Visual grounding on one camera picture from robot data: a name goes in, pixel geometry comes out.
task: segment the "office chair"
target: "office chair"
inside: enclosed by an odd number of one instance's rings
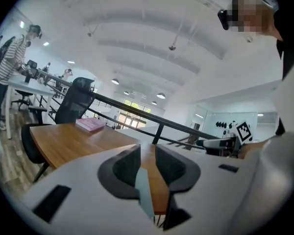
[[[54,121],[56,124],[74,123],[77,119],[82,118],[95,99],[95,94],[90,91],[90,85],[92,82],[93,80],[84,77],[78,77],[73,81],[72,86],[68,89],[67,94],[55,114]],[[31,160],[34,164],[43,163],[43,166],[40,168],[33,181],[33,183],[35,183],[48,168],[49,164],[41,155],[33,138],[31,137],[29,129],[30,127],[49,124],[43,124],[42,119],[42,112],[47,112],[46,108],[38,106],[29,106],[28,108],[36,114],[38,123],[26,124],[22,127],[22,143],[29,160]]]
[[[28,60],[27,65],[30,66],[31,72],[33,74],[32,75],[32,78],[35,78],[38,75],[38,72],[37,72],[37,63],[34,62],[34,61],[32,61],[32,60]],[[27,75],[25,71],[23,71],[21,74],[22,75]],[[18,103],[18,104],[20,104],[19,105],[19,110],[20,110],[22,104],[26,104],[27,106],[29,106],[30,105],[30,101],[29,101],[29,99],[28,100],[25,100],[25,97],[32,96],[33,93],[22,92],[22,91],[19,91],[19,90],[15,90],[15,91],[22,96],[22,99],[12,101],[11,102],[11,105],[12,105],[12,103]]]

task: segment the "pink book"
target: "pink book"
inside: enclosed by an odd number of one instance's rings
[[[104,122],[101,122],[95,117],[77,119],[75,124],[88,131],[95,131],[105,126]]]

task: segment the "hand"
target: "hand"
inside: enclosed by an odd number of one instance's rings
[[[250,151],[262,149],[266,142],[267,142],[267,140],[263,141],[263,142],[259,142],[259,143],[248,143],[248,144],[243,145],[241,148],[241,151],[238,155],[238,158],[244,159],[245,156],[247,154],[249,154]]]

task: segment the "floor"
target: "floor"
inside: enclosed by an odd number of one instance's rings
[[[19,99],[14,94],[13,100]],[[28,111],[27,106],[23,105],[18,111],[17,105],[13,104],[10,109],[11,137],[8,139],[6,131],[0,130],[0,183],[3,187],[17,198],[31,187],[35,175],[41,165],[33,164],[24,152],[21,140],[21,127],[27,123],[34,123],[36,120]],[[52,172],[48,167],[41,178]],[[156,215],[153,219],[157,227],[163,224],[165,215]]]

